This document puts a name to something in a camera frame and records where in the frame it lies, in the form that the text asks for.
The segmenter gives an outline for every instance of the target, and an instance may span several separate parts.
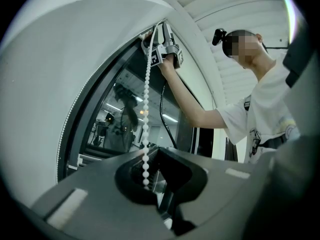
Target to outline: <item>black hair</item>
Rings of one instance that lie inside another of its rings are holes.
[[[117,102],[119,99],[122,99],[125,103],[129,101],[134,102],[134,107],[138,105],[136,95],[131,90],[125,88],[122,84],[116,83],[113,89],[115,93],[114,98]]]
[[[232,57],[232,44],[239,42],[239,36],[256,36],[254,33],[245,30],[245,29],[238,29],[235,31],[230,32],[225,37],[222,38],[222,50],[223,53],[231,58]],[[264,43],[262,43],[262,46],[266,53],[268,53],[267,48]]]

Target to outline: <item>glass window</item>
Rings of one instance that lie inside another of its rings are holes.
[[[125,64],[99,108],[91,128],[87,147],[108,154],[123,154],[141,149],[144,124],[144,78],[147,62],[142,50],[136,51]],[[158,67],[153,67],[149,84],[149,142],[159,147],[174,147],[160,117],[160,98],[165,82]],[[192,127],[174,96],[166,87],[163,116],[180,150],[190,151]]]

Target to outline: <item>ceiling light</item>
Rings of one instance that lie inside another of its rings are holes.
[[[138,102],[142,102],[142,101],[143,101],[143,99],[140,98],[140,97],[138,97],[138,96],[135,96],[135,98],[136,98],[136,100],[137,100]]]
[[[295,13],[295,4],[292,0],[284,0],[286,9],[288,12],[289,18],[289,44],[292,43],[295,35],[296,35],[296,13]]]
[[[108,104],[108,103],[106,103],[109,107],[111,107],[111,108],[114,108],[115,110],[118,110],[118,111],[121,111],[121,109],[119,109],[119,108],[117,108],[117,107],[115,107],[115,106],[112,106],[112,105],[110,105],[110,104]]]
[[[165,118],[167,118],[167,119],[169,119],[169,120],[171,120],[171,121],[175,122],[175,123],[177,123],[177,122],[178,122],[176,119],[173,119],[172,117],[170,117],[170,116],[168,116],[168,115],[166,115],[166,114],[163,114],[163,116],[164,116]]]

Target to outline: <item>white curved wall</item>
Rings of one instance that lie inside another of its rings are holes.
[[[0,54],[1,171],[28,207],[55,184],[67,113],[83,84],[119,46],[166,17],[161,0],[31,0]]]
[[[202,107],[205,110],[212,110],[213,100],[204,76],[201,74],[198,65],[179,37],[174,35],[174,39],[183,53],[183,63],[181,68],[177,69],[177,74],[197,98]]]

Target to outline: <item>man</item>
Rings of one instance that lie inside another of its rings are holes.
[[[262,153],[277,149],[299,131],[283,99],[289,91],[289,71],[279,59],[272,59],[260,34],[236,30],[224,37],[222,50],[245,70],[251,70],[257,85],[250,96],[236,104],[205,111],[187,90],[173,67],[173,55],[159,65],[181,110],[193,127],[225,129],[235,145],[247,136],[245,163],[256,163]]]
[[[134,141],[134,134],[138,128],[138,117],[134,107],[138,105],[133,93],[121,84],[114,87],[116,101],[121,100],[123,110],[114,113],[112,123],[106,130],[103,147],[113,151],[127,153]]]

